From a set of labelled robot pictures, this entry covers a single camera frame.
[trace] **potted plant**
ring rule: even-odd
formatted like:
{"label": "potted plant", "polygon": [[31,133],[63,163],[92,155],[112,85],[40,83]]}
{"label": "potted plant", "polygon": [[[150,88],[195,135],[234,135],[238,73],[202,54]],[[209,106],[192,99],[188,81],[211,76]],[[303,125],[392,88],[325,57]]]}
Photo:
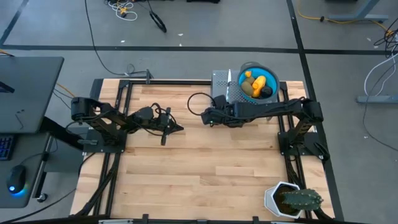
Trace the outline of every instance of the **potted plant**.
{"label": "potted plant", "polygon": [[302,210],[312,211],[320,208],[323,199],[312,189],[300,190],[295,184],[279,182],[266,190],[264,206],[274,215],[298,218]]}

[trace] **gray floor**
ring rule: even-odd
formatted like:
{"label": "gray floor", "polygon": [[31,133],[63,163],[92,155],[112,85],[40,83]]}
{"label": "gray floor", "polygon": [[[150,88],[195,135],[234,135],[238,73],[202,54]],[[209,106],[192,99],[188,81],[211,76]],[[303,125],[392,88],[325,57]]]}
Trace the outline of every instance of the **gray floor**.
{"label": "gray floor", "polygon": [[[0,0],[0,30],[4,30],[22,0]],[[302,1],[302,13],[321,16],[352,12],[363,1]],[[114,46],[204,46],[204,47],[282,47],[297,48],[285,1],[224,0],[221,4],[153,1],[168,33],[162,34],[146,11],[134,6],[139,18],[134,22],[117,19],[102,1],[88,0],[88,9],[97,45]],[[398,3],[381,1],[372,13],[398,16]],[[373,50],[373,42],[383,30],[366,22],[331,24],[298,18],[306,49]],[[83,1],[30,0],[12,30],[7,45],[90,45],[90,33]],[[92,51],[9,50],[18,56],[62,56],[65,63],[58,82],[74,94],[88,96],[95,78],[112,77]],[[260,62],[273,69],[281,80],[304,80],[297,54],[237,52],[99,52],[114,72],[124,72],[128,63],[137,70],[149,68],[156,78],[210,78],[212,70],[238,69],[247,61]],[[363,80],[383,56],[307,55],[318,101],[325,115],[325,132],[333,161],[345,219],[353,222],[394,223],[398,195],[398,152],[367,138],[362,126],[363,106],[354,99],[363,94]],[[383,72],[376,71],[370,83]],[[386,93],[397,93],[394,76],[386,83]],[[395,145],[398,124],[396,106],[369,106],[369,130],[381,140]],[[70,122],[70,112],[53,97],[47,116],[61,125]],[[1,209],[0,221],[33,212],[62,197],[76,186],[77,174],[52,174],[46,180],[50,195],[43,204],[31,200],[24,209]],[[30,220],[65,217],[72,195]]]}

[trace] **white cable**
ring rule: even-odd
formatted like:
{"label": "white cable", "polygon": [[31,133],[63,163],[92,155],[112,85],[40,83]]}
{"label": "white cable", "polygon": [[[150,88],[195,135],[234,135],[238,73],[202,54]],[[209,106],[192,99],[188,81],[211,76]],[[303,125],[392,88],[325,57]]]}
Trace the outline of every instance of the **white cable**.
{"label": "white cable", "polygon": [[368,78],[369,78],[369,76],[372,74],[373,70],[375,70],[378,66],[380,66],[380,65],[382,65],[382,64],[384,64],[384,63],[386,63],[386,62],[388,62],[388,61],[390,61],[390,60],[393,60],[393,61],[394,61],[394,71],[391,73],[391,75],[389,75],[389,76],[383,81],[383,83],[382,83],[382,85],[381,85],[381,89],[380,89],[379,93],[376,94],[376,96],[378,96],[378,95],[381,93],[381,91],[383,91],[385,82],[386,82],[393,74],[395,74],[395,72],[396,72],[396,70],[397,70],[397,69],[396,69],[396,66],[395,66],[395,62],[396,62],[395,57],[396,57],[397,55],[398,55],[398,54],[395,54],[395,55],[392,54],[392,57],[390,57],[389,59],[387,59],[387,60],[381,62],[381,63],[378,64],[378,65],[376,65],[376,66],[373,67],[372,70],[368,73],[368,75],[367,75],[366,78],[365,78],[365,82],[364,82],[364,86],[363,86],[366,96],[369,96],[369,95],[368,95],[368,91],[366,90],[366,82],[368,81]]}
{"label": "white cable", "polygon": [[[132,2],[129,2],[129,3],[127,3],[127,4],[126,4],[126,2],[121,2],[121,3],[119,3],[119,4],[123,5],[123,7],[125,7],[126,9],[131,9],[131,8],[134,7],[134,5],[133,5]],[[118,18],[122,19],[122,20],[125,20],[125,21],[135,21],[135,20],[138,18],[137,13],[132,12],[132,11],[126,11],[125,13],[126,13],[126,14],[129,14],[129,13],[135,14],[136,17],[135,17],[134,19],[126,19],[126,18],[123,18],[123,17],[119,16],[119,14],[118,14],[118,12],[121,12],[121,10],[120,10],[120,8],[119,8],[119,6],[118,6],[118,3],[111,4],[111,3],[108,1],[108,5],[111,6],[112,9],[115,11],[116,16],[117,16]]]}

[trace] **blue bowl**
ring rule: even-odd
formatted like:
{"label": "blue bowl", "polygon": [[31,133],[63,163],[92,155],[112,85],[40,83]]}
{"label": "blue bowl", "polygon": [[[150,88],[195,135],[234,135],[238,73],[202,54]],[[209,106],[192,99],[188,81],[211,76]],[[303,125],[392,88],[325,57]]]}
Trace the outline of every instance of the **blue bowl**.
{"label": "blue bowl", "polygon": [[244,75],[244,73],[247,71],[250,71],[252,77],[255,79],[260,76],[265,76],[266,86],[268,86],[272,89],[272,95],[270,97],[264,98],[264,99],[252,98],[251,96],[248,96],[247,94],[245,94],[243,92],[242,88],[239,88],[243,97],[250,102],[258,103],[258,104],[276,102],[278,90],[280,88],[278,76],[276,76],[276,74],[271,69],[269,69],[265,66],[262,66],[257,62],[247,62],[247,63],[243,64],[241,67],[241,71],[238,76],[239,86],[241,86],[242,83],[245,81],[246,76]]}

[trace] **white pot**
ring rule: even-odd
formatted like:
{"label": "white pot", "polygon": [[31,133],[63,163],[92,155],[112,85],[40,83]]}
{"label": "white pot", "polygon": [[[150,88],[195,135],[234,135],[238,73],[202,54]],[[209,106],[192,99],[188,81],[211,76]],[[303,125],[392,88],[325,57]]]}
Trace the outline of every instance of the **white pot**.
{"label": "white pot", "polygon": [[266,208],[268,208],[268,210],[270,210],[274,215],[276,215],[278,217],[282,216],[282,217],[289,217],[289,218],[299,218],[302,210],[299,211],[298,214],[295,216],[284,214],[279,211],[278,206],[276,205],[275,200],[274,200],[274,194],[280,185],[289,185],[297,190],[300,190],[300,187],[298,187],[298,185],[280,181],[275,187],[266,190],[265,196],[264,196],[264,206]]}

